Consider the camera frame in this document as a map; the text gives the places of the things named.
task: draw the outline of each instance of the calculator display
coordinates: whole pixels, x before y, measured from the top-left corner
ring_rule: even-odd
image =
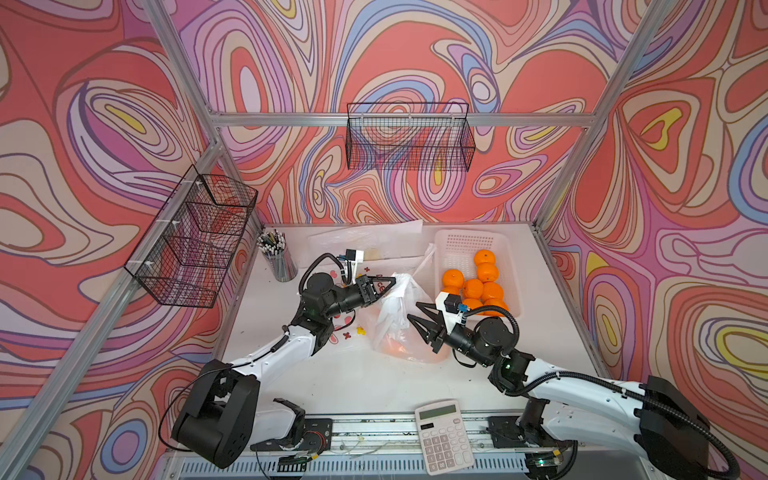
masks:
[[[439,417],[440,415],[448,415],[449,413],[456,413],[456,405],[446,405],[438,409],[425,410],[424,412],[419,412],[419,419],[421,420],[433,419],[435,417]]]

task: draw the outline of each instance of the orange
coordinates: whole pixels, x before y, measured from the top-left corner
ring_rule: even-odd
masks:
[[[445,273],[442,274],[442,284],[445,286],[462,288],[464,286],[464,274],[455,268],[446,270]]]
[[[476,298],[465,298],[462,303],[464,303],[470,310],[474,310],[482,306],[482,302]]]
[[[464,284],[464,296],[467,298],[480,298],[482,295],[482,282],[476,278],[467,280]]]
[[[504,310],[509,311],[509,307],[507,306],[506,303],[504,303],[504,300],[501,300],[501,299],[498,299],[498,298],[489,298],[488,300],[485,301],[485,303],[483,303],[483,305],[496,305],[496,306],[500,306]],[[497,312],[483,312],[483,313],[481,313],[481,315],[497,315],[497,316],[500,316],[501,314],[497,313]]]
[[[495,282],[498,280],[498,268],[496,265],[489,262],[480,263],[478,265],[478,278],[481,282]]]
[[[480,300],[485,302],[490,298],[498,298],[499,300],[504,299],[504,289],[501,288],[498,283],[485,282],[482,284],[482,295],[480,296]]]
[[[441,291],[442,292],[451,293],[452,295],[459,295],[460,296],[462,294],[462,289],[458,288],[457,286],[453,286],[453,285],[444,286]]]
[[[490,250],[480,250],[475,254],[475,265],[480,263],[496,263],[496,255]]]

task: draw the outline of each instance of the calculator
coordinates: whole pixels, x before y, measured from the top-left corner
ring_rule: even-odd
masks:
[[[439,475],[475,464],[456,400],[419,407],[415,415],[428,474]]]

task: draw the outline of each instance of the wire basket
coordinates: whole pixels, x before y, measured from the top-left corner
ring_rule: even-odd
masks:
[[[198,174],[147,257],[126,270],[161,305],[212,308],[256,200],[237,180]]]
[[[350,170],[469,171],[475,139],[465,102],[347,104]]]

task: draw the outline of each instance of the swirl pattern wall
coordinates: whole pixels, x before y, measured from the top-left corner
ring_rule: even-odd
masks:
[[[765,2],[678,2],[546,230],[613,375],[669,379],[763,480],[766,77]]]
[[[141,3],[0,3],[0,441],[206,147]],[[149,476],[252,234],[214,309],[134,298],[26,478]]]
[[[466,100],[474,112],[590,112],[642,1],[180,3],[211,107],[335,112],[351,101]],[[222,132],[268,223],[532,220],[578,132],[475,130],[468,174],[349,172],[344,128]]]

